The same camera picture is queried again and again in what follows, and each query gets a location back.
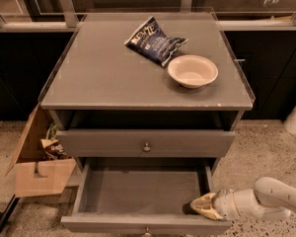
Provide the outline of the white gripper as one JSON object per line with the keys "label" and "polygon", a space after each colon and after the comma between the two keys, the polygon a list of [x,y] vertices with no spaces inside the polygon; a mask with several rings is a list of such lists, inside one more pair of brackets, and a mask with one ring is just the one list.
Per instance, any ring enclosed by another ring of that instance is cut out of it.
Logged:
{"label": "white gripper", "polygon": [[252,189],[208,193],[194,199],[190,206],[198,214],[212,220],[235,220],[241,215],[260,219],[263,213]]}

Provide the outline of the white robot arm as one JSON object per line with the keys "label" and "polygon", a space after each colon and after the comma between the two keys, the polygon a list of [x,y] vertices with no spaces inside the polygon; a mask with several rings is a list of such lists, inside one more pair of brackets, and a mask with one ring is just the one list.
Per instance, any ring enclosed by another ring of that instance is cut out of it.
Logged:
{"label": "white robot arm", "polygon": [[261,177],[251,189],[208,193],[194,199],[189,206],[212,220],[231,221],[242,215],[283,220],[296,213],[296,189],[271,177]]}

